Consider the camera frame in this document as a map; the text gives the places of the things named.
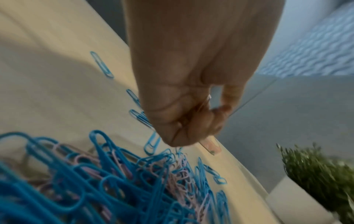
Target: gray floor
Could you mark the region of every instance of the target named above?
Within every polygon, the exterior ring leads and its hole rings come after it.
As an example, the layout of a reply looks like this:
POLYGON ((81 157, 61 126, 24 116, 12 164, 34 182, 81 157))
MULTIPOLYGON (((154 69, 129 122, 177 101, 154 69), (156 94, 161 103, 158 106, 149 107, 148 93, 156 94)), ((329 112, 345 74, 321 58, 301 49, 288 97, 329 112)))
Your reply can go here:
POLYGON ((350 76, 254 76, 217 139, 271 191, 285 175, 276 143, 317 142, 328 155, 354 155, 353 84, 350 76))

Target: finger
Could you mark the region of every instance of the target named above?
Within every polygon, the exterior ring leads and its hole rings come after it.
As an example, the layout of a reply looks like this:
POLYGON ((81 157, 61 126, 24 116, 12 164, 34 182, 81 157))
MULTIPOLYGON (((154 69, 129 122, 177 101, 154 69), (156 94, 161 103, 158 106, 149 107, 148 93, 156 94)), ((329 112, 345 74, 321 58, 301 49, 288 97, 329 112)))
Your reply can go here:
POLYGON ((173 122, 154 127, 162 140, 172 147, 192 145, 220 129, 230 112, 229 106, 213 110, 205 108, 195 113, 186 126, 182 126, 180 122, 173 122))
POLYGON ((221 94, 221 104, 229 105, 235 108, 243 95, 246 84, 242 85, 224 85, 221 94))

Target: hand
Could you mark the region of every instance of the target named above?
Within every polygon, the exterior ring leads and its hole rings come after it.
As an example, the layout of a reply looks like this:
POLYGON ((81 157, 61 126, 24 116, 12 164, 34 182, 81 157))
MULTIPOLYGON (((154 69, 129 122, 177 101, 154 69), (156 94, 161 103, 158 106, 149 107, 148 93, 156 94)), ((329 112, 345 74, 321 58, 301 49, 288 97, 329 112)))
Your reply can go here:
POLYGON ((221 130, 257 69, 283 0, 125 0, 134 76, 142 108, 170 146, 221 130), (222 106, 198 108, 213 85, 222 106))

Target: wooden desk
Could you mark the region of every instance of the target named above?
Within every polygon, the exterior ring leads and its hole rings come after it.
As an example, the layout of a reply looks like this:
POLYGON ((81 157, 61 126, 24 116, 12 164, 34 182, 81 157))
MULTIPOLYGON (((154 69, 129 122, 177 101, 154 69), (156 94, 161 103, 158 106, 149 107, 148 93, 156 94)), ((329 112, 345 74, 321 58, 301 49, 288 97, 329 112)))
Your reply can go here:
MULTIPOLYGON (((106 132, 117 145, 143 156, 152 131, 133 119, 136 92, 128 46, 84 0, 0 2, 0 133, 47 135, 89 149, 88 133, 106 132), (108 79, 90 55, 95 51, 114 74, 108 79)), ((167 146, 161 144, 159 151, 167 146)), ((3 156, 17 157, 16 142, 2 142, 3 156)), ((209 183, 228 196, 234 223, 277 223, 261 197, 222 147, 213 156, 200 145, 184 152, 192 166, 200 156, 227 179, 209 183)))

